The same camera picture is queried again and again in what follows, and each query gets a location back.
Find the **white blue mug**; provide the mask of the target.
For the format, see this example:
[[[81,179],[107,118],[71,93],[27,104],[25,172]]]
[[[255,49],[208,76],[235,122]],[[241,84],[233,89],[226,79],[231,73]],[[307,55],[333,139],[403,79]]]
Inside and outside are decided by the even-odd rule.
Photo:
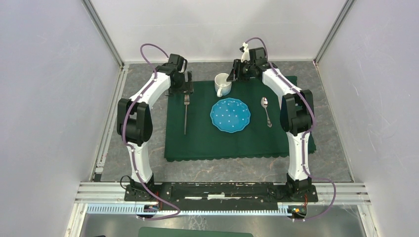
[[[219,98],[228,95],[231,91],[232,82],[227,80],[228,77],[227,73],[220,73],[214,78],[214,88]]]

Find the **dark green cloth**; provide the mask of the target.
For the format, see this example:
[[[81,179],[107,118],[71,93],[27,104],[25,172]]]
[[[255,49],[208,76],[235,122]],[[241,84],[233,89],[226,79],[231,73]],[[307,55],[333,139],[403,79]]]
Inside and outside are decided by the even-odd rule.
[[[213,81],[196,81],[190,95],[187,130],[184,135],[184,96],[168,97],[164,157],[167,161],[212,160],[222,158],[278,158],[289,155],[289,143],[280,126],[277,95],[258,80],[234,82],[228,98],[247,104],[251,121],[242,131],[219,131],[211,122],[212,106],[220,100]],[[267,126],[261,98],[268,100],[267,111],[272,127]]]

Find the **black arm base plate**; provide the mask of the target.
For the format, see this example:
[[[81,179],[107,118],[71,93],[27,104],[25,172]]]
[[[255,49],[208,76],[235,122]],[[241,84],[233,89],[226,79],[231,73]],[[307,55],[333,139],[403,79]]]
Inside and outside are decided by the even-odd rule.
[[[289,183],[272,182],[162,182],[153,183],[149,194],[139,183],[128,184],[125,201],[164,200],[158,207],[162,211],[268,211],[276,210],[279,202],[317,202],[314,185],[294,189]]]

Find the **silver spoon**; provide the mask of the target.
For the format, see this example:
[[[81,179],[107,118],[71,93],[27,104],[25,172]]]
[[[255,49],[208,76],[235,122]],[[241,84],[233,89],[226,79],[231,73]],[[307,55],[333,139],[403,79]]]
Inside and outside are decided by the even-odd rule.
[[[272,122],[270,120],[269,113],[267,111],[267,107],[268,107],[268,100],[267,100],[267,98],[266,97],[262,97],[260,103],[261,103],[261,106],[263,107],[263,109],[265,110],[265,113],[266,113],[267,126],[268,127],[272,127]]]

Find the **blue polka dot plate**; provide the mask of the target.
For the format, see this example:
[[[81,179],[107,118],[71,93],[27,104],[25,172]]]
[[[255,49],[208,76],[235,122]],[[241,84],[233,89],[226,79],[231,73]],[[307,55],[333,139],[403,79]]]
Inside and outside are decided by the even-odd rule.
[[[222,132],[235,133],[244,130],[251,121],[246,103],[239,99],[225,98],[216,102],[210,111],[212,124]]]

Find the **silver fork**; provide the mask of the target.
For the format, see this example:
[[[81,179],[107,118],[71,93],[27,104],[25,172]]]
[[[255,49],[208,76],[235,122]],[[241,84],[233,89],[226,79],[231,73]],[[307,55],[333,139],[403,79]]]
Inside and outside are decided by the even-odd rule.
[[[188,94],[188,93],[186,93],[184,95],[184,105],[185,105],[185,113],[184,113],[184,135],[186,135],[188,106],[190,105],[190,94]]]

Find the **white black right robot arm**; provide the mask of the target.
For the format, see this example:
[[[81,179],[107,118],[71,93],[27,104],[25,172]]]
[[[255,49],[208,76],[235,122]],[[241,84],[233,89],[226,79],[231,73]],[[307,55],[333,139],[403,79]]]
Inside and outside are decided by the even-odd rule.
[[[315,125],[312,92],[292,84],[269,62],[265,47],[250,49],[244,43],[240,51],[242,56],[234,60],[228,81],[258,79],[278,96],[280,125],[287,135],[290,158],[284,195],[291,201],[317,201],[307,164],[308,141]]]

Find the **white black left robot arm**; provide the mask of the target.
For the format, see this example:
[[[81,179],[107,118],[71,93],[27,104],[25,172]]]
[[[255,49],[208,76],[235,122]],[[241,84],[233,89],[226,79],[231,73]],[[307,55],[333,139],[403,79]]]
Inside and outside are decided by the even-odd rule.
[[[128,149],[132,170],[126,190],[143,201],[155,196],[147,144],[153,133],[151,108],[165,91],[169,94],[193,92],[192,73],[187,70],[187,64],[184,57],[170,54],[166,63],[153,69],[149,80],[137,93],[118,101],[117,133]]]

